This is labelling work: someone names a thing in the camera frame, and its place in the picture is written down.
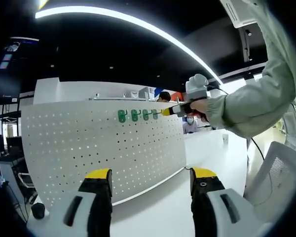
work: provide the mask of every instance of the computer monitor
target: computer monitor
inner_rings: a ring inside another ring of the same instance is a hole
[[[3,136],[0,134],[0,153],[5,152]]]
[[[24,156],[22,137],[7,137],[6,142],[9,154]]]

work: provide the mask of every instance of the curved led light strip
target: curved led light strip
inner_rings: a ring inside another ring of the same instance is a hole
[[[104,16],[110,16],[114,18],[118,18],[124,21],[128,21],[130,23],[136,24],[138,26],[144,27],[147,30],[150,30],[162,37],[164,37],[166,40],[170,41],[180,49],[182,49],[185,53],[190,55],[192,58],[194,58],[200,65],[202,65],[220,84],[223,84],[222,81],[218,78],[218,76],[214,73],[214,71],[207,66],[207,64],[200,59],[195,53],[193,53],[188,47],[186,47],[184,44],[179,42],[177,39],[169,35],[168,33],[162,31],[161,29],[143,21],[136,17],[126,15],[124,13],[108,10],[105,8],[99,8],[99,7],[93,7],[93,6],[62,6],[62,7],[56,7],[52,9],[47,9],[43,11],[39,11],[35,14],[35,18],[41,18],[44,16],[50,16],[60,13],[92,13],[92,14],[99,14]]]

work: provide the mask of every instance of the man with dark hair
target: man with dark hair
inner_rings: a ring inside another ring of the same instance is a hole
[[[169,102],[171,100],[171,95],[167,91],[162,91],[159,94],[159,98],[157,99],[157,102]]]

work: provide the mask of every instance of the light green jacket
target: light green jacket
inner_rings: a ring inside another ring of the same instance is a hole
[[[249,9],[263,33],[268,62],[263,77],[228,96],[209,99],[207,118],[212,126],[224,127],[250,138],[271,127],[296,98],[296,49],[280,23],[260,0]]]

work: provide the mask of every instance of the person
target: person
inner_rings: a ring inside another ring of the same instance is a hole
[[[171,95],[168,91],[162,91],[159,94],[157,102],[169,102],[171,100]]]
[[[265,1],[254,0],[248,4],[266,44],[268,61],[262,78],[230,95],[198,100],[190,105],[205,114],[211,126],[245,138],[270,128],[296,98],[296,41],[291,41],[290,28],[283,28]]]
[[[188,114],[186,118],[186,122],[183,123],[183,133],[194,133],[198,132],[200,129],[198,128],[197,121],[194,120],[194,116],[192,114]]]

